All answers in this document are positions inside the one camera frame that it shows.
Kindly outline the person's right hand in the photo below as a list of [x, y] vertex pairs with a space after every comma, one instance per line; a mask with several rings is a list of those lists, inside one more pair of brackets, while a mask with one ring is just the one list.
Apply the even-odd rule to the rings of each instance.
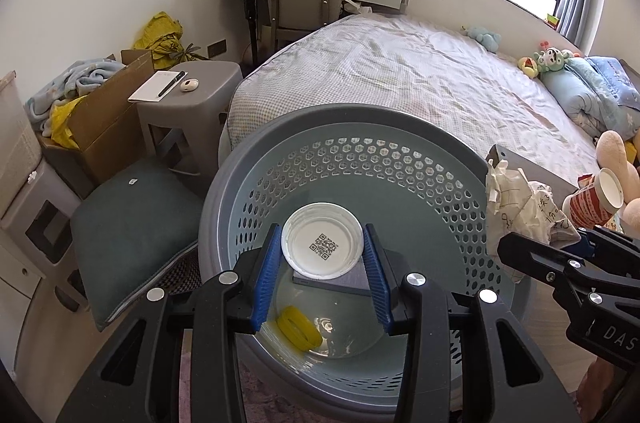
[[624, 371], [597, 358], [575, 393], [582, 422], [639, 423], [639, 367]]

